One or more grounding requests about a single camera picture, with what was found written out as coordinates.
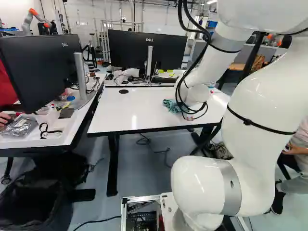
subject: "plastic bag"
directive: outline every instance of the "plastic bag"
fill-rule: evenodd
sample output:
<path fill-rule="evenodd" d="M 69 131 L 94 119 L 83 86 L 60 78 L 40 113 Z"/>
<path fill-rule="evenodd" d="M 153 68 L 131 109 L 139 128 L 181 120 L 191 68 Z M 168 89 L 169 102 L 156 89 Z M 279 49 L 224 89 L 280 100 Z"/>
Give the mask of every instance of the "plastic bag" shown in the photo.
<path fill-rule="evenodd" d="M 12 123 L 5 126 L 1 135 L 12 135 L 24 137 L 29 134 L 38 125 L 34 117 L 29 117 L 25 114 L 18 116 Z"/>

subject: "white wall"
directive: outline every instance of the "white wall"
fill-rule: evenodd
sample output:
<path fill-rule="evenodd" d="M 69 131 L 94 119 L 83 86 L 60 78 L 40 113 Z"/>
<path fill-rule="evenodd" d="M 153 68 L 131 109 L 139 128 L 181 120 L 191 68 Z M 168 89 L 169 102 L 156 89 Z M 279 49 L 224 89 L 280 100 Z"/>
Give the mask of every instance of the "white wall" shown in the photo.
<path fill-rule="evenodd" d="M 60 11 L 61 14 L 63 14 L 64 23 L 67 25 L 62 0 L 41 1 L 46 19 L 50 21 L 55 20 L 55 9 L 57 9 Z M 0 18 L 2 22 L 5 23 L 4 26 L 15 26 L 16 28 L 22 30 L 21 24 L 24 22 L 24 19 L 28 14 L 29 8 L 34 8 L 43 17 L 43 10 L 39 0 L 0 0 Z M 38 21 L 36 20 L 36 18 L 33 18 L 30 29 L 32 30 L 34 35 L 39 34 Z"/>
<path fill-rule="evenodd" d="M 39 0 L 0 0 L 0 18 L 5 24 L 4 27 L 16 27 L 21 29 L 29 8 L 34 8 L 39 14 L 42 9 Z M 32 23 L 30 29 L 33 34 L 38 35 L 37 23 Z"/>
<path fill-rule="evenodd" d="M 96 21 L 98 32 L 101 30 L 102 19 L 120 20 L 120 4 L 116 0 L 68 0 L 66 12 L 72 33 L 78 34 L 83 44 L 88 42 L 90 39 L 89 33 L 95 33 L 94 20 Z M 177 8 L 170 6 L 168 14 L 166 6 L 145 4 L 144 8 L 144 32 L 185 35 L 185 31 L 179 24 Z M 87 22 L 88 26 L 76 25 L 79 20 L 77 12 L 79 12 L 80 21 Z M 128 2 L 122 2 L 122 16 L 125 16 L 127 21 L 133 21 L 131 7 Z M 140 3 L 135 3 L 135 21 L 141 22 Z M 185 25 L 188 24 L 188 19 L 184 12 L 183 21 Z M 120 29 L 120 26 L 114 25 L 114 29 Z"/>

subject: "hand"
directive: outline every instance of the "hand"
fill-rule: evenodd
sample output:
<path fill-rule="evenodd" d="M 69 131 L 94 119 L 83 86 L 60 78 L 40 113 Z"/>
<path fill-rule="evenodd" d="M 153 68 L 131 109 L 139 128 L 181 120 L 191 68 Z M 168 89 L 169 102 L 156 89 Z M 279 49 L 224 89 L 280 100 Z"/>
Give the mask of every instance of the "hand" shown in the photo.
<path fill-rule="evenodd" d="M 0 112 L 0 127 L 4 127 L 9 119 L 11 119 L 11 117 L 8 114 Z"/>
<path fill-rule="evenodd" d="M 282 153 L 285 154 L 285 155 L 307 154 L 307 152 L 308 152 L 307 148 L 299 148 L 299 147 L 292 145 L 291 143 L 288 143 L 287 146 L 289 147 L 290 151 L 285 152 L 283 150 Z"/>

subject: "black bag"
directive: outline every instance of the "black bag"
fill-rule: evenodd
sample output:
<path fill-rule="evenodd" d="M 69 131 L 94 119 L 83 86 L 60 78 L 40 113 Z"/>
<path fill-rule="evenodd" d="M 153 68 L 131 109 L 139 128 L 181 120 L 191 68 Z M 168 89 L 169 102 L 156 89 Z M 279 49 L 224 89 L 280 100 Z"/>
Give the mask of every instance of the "black bag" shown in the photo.
<path fill-rule="evenodd" d="M 86 182 L 89 173 L 86 157 L 73 152 L 51 154 L 33 160 L 43 177 L 62 181 L 68 191 Z"/>
<path fill-rule="evenodd" d="M 67 195 L 86 181 L 87 159 L 66 152 L 33 160 L 36 167 L 0 194 L 0 230 L 66 231 L 73 215 Z"/>
<path fill-rule="evenodd" d="M 61 181 L 26 172 L 0 195 L 0 230 L 66 231 L 73 215 L 66 195 Z"/>

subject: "black monitor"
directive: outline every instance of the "black monitor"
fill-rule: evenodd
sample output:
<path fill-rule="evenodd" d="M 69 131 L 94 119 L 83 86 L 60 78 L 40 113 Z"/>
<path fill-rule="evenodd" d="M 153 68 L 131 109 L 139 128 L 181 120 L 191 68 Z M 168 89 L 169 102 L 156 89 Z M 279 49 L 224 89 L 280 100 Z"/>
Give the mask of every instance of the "black monitor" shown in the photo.
<path fill-rule="evenodd" d="M 181 68 L 187 37 L 108 30 L 111 65 L 144 69 L 148 46 L 153 46 L 152 69 Z"/>
<path fill-rule="evenodd" d="M 81 52 L 78 35 L 0 38 L 0 59 L 26 113 L 77 82 L 74 52 Z"/>

